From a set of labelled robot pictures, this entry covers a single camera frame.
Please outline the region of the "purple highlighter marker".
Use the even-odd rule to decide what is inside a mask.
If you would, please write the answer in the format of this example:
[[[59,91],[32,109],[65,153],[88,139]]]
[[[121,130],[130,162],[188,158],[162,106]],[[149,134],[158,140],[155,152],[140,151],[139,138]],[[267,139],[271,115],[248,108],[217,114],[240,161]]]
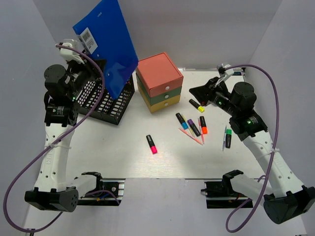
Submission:
[[[188,124],[189,124],[189,127],[192,129],[193,133],[197,137],[201,136],[201,133],[200,133],[199,129],[197,128],[197,126],[195,125],[195,123],[193,122],[192,119],[188,119]]]

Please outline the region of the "orange highlighter marker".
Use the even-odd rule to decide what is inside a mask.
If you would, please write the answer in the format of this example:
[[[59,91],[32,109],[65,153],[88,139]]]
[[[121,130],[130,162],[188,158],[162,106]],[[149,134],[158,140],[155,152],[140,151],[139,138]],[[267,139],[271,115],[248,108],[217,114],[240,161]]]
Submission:
[[[204,116],[200,116],[199,120],[200,120],[202,134],[208,134],[208,129],[207,129],[207,125],[206,125],[206,121],[205,121]]]

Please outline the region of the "salmon top drawer box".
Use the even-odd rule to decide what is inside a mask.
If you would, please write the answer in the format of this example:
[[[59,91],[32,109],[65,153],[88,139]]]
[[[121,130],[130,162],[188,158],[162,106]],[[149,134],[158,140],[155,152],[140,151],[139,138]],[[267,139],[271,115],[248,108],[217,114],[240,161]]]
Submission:
[[[166,52],[140,60],[136,74],[149,97],[181,87],[184,78]]]

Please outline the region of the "blue plastic folder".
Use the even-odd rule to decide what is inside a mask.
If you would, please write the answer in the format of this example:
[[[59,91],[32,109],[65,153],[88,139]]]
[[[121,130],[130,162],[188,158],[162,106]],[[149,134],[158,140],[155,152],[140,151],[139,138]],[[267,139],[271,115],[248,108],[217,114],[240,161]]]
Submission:
[[[138,66],[138,57],[117,0],[102,0],[73,26],[84,49],[94,60],[106,60],[105,88],[118,99]]]

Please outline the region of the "pink highlighter marker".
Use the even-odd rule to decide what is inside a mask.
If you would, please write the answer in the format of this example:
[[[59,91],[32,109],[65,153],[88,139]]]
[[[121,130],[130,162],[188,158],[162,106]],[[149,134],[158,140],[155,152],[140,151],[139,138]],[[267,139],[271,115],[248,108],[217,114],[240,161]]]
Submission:
[[[147,142],[148,142],[148,145],[150,147],[152,154],[157,154],[158,150],[156,148],[156,145],[155,145],[151,135],[147,135],[146,139],[147,139]]]

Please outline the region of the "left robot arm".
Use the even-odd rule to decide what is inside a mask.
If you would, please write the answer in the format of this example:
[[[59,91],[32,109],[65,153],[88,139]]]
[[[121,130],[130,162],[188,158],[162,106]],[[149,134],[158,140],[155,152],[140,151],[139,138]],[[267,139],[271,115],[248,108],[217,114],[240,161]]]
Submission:
[[[100,74],[93,64],[71,60],[67,67],[49,66],[44,72],[45,147],[34,188],[25,193],[25,201],[39,210],[73,212],[79,199],[90,192],[103,193],[104,184],[97,177],[84,175],[66,182],[66,164],[74,126],[80,110],[76,100],[89,81],[98,81]]]

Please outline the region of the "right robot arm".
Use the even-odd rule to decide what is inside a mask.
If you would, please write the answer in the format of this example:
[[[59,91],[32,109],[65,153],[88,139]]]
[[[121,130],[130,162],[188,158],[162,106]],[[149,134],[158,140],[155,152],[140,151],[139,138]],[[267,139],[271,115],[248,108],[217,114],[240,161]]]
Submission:
[[[229,124],[233,133],[269,175],[270,186],[259,201],[268,217],[281,224],[307,212],[315,203],[315,189],[306,187],[273,147],[266,124],[253,109],[257,99],[253,86],[238,82],[229,92],[225,82],[217,84],[218,80],[218,77],[210,79],[189,92],[202,106],[214,104],[231,116]]]

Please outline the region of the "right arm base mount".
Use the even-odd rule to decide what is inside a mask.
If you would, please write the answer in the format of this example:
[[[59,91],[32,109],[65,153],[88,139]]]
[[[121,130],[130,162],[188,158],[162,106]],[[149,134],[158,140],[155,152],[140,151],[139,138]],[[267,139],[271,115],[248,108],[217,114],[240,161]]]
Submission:
[[[233,209],[248,199],[241,193],[227,190],[221,179],[205,181],[200,192],[206,198],[207,209]]]

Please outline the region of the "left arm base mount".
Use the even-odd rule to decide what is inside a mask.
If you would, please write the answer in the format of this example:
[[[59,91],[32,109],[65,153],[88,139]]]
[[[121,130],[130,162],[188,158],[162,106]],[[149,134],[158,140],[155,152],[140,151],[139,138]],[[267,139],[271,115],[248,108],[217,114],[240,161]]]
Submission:
[[[78,206],[119,206],[124,196],[125,179],[102,179],[100,187],[78,200]]]

